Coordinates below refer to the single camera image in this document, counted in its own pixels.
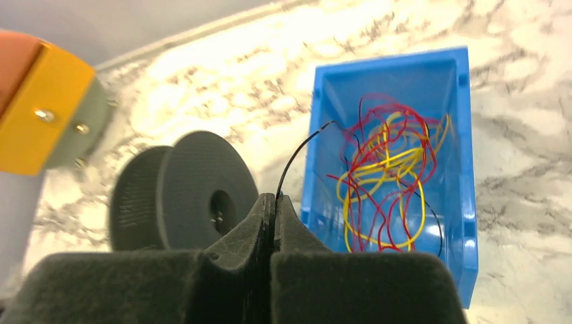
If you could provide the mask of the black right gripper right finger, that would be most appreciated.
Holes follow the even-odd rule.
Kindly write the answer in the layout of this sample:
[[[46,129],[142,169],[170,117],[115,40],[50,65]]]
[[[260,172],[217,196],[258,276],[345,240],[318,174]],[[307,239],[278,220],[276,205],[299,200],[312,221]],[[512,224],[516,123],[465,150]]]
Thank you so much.
[[[278,251],[270,259],[273,323],[465,323],[455,284],[431,254],[329,250],[276,203]]]

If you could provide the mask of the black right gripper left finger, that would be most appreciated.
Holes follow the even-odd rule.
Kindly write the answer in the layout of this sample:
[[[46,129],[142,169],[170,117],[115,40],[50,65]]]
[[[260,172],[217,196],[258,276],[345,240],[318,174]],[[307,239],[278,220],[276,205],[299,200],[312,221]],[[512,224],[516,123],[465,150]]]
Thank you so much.
[[[272,194],[205,250],[59,253],[38,263],[2,323],[268,323]]]

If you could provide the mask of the black cable spool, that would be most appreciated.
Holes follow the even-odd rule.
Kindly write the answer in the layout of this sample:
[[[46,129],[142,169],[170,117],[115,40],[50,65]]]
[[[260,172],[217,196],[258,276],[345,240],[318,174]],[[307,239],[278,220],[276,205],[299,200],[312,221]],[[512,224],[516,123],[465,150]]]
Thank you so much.
[[[223,137],[195,131],[154,146],[123,168],[109,205],[114,251],[204,249],[250,212],[258,190]]]

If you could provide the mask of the blue plastic bin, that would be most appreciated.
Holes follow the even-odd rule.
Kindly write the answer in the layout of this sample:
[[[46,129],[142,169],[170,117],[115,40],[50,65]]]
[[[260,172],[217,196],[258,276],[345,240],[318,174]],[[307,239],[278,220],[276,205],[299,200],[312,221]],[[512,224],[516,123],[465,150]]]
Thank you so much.
[[[316,68],[302,190],[301,222],[328,248],[344,249],[342,204],[334,176],[345,170],[351,149],[341,128],[358,122],[382,95],[422,117],[450,117],[452,126],[424,186],[430,210],[418,248],[448,267],[463,308],[478,276],[478,231],[469,87],[469,51],[455,47],[408,55],[321,65]]]

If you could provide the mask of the yellow drawer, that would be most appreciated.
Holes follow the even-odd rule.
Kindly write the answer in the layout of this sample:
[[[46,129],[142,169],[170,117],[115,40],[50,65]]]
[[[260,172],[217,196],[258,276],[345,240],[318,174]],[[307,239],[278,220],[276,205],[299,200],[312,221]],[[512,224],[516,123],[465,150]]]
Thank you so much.
[[[35,176],[44,169],[94,79],[90,65],[43,44],[1,118],[1,171]]]

